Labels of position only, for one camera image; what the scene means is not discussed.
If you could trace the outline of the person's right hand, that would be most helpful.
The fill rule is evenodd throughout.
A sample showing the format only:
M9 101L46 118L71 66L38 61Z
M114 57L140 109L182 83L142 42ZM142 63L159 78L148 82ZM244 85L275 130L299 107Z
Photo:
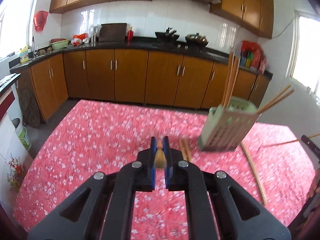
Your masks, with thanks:
M313 181L310 185L310 189L307 193L307 197L311 198L314 194L318 194L320 192L318 182L319 182L320 169L317 169Z

